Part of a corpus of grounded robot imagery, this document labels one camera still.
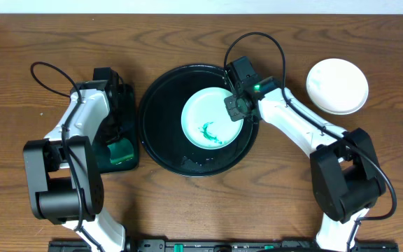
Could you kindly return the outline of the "green yellow scrub sponge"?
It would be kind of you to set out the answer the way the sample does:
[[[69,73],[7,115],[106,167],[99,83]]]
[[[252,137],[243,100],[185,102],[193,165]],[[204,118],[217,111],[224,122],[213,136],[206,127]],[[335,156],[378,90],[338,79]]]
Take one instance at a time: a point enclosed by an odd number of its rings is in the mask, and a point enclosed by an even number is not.
[[[122,138],[108,145],[110,151],[110,162],[112,165],[119,165],[134,158],[134,147],[130,140]]]

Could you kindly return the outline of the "pale green plate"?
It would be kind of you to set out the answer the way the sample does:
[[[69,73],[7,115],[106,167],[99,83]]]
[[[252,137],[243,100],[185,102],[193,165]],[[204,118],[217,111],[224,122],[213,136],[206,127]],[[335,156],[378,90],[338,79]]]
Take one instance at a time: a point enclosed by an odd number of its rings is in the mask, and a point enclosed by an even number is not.
[[[192,144],[205,150],[217,150],[239,136],[243,120],[231,120],[225,106],[225,98],[230,96],[229,90],[208,87],[188,99],[181,113],[181,127]]]

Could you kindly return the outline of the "white plate smeared green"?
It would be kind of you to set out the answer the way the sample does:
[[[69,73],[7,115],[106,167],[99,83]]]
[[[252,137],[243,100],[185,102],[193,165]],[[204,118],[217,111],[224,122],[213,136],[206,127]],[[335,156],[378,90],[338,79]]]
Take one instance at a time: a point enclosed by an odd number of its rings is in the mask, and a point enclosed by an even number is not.
[[[306,77],[306,91],[322,111],[348,115],[365,105],[369,84],[364,73],[353,63],[329,58],[311,68]]]

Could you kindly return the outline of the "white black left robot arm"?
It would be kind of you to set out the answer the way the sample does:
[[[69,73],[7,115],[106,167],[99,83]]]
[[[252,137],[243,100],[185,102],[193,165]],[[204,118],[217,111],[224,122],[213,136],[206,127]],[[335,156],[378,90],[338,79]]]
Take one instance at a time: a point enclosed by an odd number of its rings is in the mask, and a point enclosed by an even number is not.
[[[101,179],[139,163],[134,105],[133,88],[121,80],[79,83],[54,129],[23,148],[34,216],[73,230],[89,251],[134,248],[104,206]]]

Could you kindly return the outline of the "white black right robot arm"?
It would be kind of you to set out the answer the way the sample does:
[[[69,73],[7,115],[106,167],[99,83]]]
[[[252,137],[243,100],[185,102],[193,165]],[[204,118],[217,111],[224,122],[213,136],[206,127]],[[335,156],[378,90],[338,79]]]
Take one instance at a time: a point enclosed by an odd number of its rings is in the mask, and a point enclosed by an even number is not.
[[[275,78],[227,77],[225,83],[232,91],[225,104],[233,121],[263,120],[308,156],[313,194],[323,212],[317,245],[328,251],[355,250],[359,227],[387,189],[368,133],[328,123]]]

